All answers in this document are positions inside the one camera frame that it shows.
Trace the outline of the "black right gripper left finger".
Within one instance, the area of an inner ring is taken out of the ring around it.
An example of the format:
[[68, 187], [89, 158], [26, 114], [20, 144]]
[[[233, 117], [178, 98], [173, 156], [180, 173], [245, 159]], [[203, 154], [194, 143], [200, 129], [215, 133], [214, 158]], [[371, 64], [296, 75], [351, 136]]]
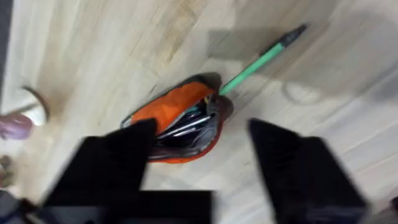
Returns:
[[108, 206], [134, 199], [156, 128], [154, 119], [146, 119], [104, 136], [84, 138], [44, 205]]

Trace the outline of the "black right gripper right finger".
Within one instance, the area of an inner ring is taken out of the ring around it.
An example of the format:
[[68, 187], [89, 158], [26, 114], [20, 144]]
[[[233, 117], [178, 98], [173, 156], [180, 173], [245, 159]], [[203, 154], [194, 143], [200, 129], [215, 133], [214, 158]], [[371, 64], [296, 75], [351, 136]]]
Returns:
[[368, 204], [326, 142], [252, 118], [248, 131], [276, 223], [360, 223]]

